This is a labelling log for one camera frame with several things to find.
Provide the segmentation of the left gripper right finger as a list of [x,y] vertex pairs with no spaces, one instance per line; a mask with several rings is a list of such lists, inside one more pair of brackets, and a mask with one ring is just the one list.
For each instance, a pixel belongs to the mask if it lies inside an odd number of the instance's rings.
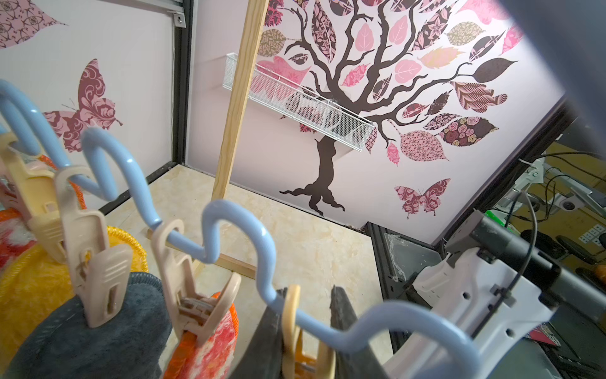
[[[331,289],[331,327],[350,334],[350,328],[358,321],[354,308],[344,288],[334,286]],[[352,336],[345,339],[338,348],[336,356],[335,378],[388,378],[377,357],[369,347],[368,341],[359,342]]]

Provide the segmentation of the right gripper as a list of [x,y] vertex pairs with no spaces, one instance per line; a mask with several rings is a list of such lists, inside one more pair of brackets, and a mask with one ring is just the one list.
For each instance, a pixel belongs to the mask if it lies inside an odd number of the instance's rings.
[[448,319],[473,338],[481,356],[479,378],[488,377],[520,339],[550,320],[554,311],[540,300],[541,289],[521,278],[488,323],[489,307],[499,298],[497,290],[507,287],[517,273],[505,263],[486,262],[472,248],[454,265],[446,262],[421,272],[421,290],[434,298],[432,312]]

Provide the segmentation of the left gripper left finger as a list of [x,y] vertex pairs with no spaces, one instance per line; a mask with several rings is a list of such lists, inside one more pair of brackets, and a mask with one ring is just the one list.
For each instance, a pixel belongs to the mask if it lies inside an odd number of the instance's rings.
[[240,378],[282,378],[282,316],[269,306],[240,360]]

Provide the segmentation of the light blue clip hanger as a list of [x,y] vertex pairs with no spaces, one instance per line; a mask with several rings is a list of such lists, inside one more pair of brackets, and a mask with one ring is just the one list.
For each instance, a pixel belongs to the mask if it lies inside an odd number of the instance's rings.
[[[7,81],[1,82],[1,114],[8,123],[7,128],[16,134],[14,148],[17,151],[29,156],[46,152],[57,167],[73,166],[42,112],[25,93]],[[99,127],[87,129],[81,143],[92,174],[88,177],[77,175],[71,181],[98,198],[108,202],[115,200],[118,189],[106,160],[110,156],[122,172],[142,219],[149,227],[159,227],[161,218],[154,207],[146,178],[132,154]],[[245,208],[226,200],[219,204],[210,202],[201,216],[202,245],[178,232],[171,232],[168,241],[200,262],[214,264],[219,259],[219,224],[222,221],[237,226],[254,245],[258,263],[257,291],[267,306],[276,313],[282,313],[285,300],[272,286],[276,268],[275,242],[262,222]],[[444,348],[451,359],[418,372],[418,378],[475,378],[481,368],[478,349],[467,334],[447,319],[404,301],[386,301],[372,307],[359,317],[347,335],[301,310],[296,313],[296,322],[307,333],[335,350],[342,347],[349,336],[369,343],[384,330],[421,333]]]

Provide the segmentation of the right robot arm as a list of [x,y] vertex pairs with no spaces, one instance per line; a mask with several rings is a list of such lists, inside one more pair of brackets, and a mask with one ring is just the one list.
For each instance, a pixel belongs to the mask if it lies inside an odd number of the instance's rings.
[[379,243],[373,249],[383,298],[424,306],[460,328],[480,355],[477,378],[562,304],[594,322],[605,315],[603,292],[480,211],[445,243],[443,260],[408,280],[389,274]]

